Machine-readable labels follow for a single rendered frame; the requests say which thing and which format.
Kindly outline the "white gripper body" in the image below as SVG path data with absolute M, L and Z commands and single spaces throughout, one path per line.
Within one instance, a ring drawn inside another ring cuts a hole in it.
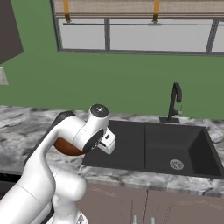
M 116 142 L 113 141 L 110 145 L 104 145 L 103 143 L 98 144 L 98 148 L 104 151 L 107 154 L 111 154 L 116 147 Z

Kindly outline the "black sink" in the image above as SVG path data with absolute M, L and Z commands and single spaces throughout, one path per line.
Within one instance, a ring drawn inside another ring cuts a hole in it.
M 179 124 L 111 121 L 116 135 L 109 155 L 95 149 L 86 166 L 224 179 L 224 166 L 207 129 Z

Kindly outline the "brown bowl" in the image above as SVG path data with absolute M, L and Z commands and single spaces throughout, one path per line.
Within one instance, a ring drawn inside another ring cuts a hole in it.
M 70 144 L 64 138 L 59 137 L 53 144 L 53 146 L 61 153 L 68 156 L 79 156 L 83 155 L 83 152 L 77 149 L 75 146 Z

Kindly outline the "brown cupboard door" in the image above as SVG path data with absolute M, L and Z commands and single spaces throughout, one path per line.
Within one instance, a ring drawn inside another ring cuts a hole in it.
M 87 184 L 87 190 L 78 208 L 89 224 L 143 224 L 146 191 L 144 189 Z
M 224 224 L 224 199 L 177 192 L 148 192 L 144 224 Z

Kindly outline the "black tap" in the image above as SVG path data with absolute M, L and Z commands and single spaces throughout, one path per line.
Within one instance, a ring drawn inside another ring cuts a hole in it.
M 176 115 L 182 114 L 182 108 L 179 110 L 175 109 L 175 103 L 181 103 L 182 102 L 182 90 L 180 85 L 177 82 L 173 83 L 172 91 L 171 91 L 171 100 L 170 100 L 170 107 L 168 111 L 167 117 L 160 117 L 159 121 L 161 123 L 179 123 L 179 119 L 176 117 Z

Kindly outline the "grey framed window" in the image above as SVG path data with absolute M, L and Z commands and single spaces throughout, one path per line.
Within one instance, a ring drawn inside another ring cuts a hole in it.
M 224 18 L 52 18 L 61 52 L 224 55 Z

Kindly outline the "beige woven window blind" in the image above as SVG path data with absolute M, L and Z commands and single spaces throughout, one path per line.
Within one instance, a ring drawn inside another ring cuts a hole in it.
M 54 13 L 71 17 L 224 18 L 224 0 L 52 0 Z

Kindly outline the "white wall socket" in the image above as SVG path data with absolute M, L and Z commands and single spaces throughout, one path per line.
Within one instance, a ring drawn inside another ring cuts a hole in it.
M 0 67 L 0 85 L 8 85 L 8 80 L 2 67 Z

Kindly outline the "dark wall cupboard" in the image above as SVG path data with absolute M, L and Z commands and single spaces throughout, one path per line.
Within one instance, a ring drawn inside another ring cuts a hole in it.
M 23 52 L 11 0 L 0 0 L 0 64 Z

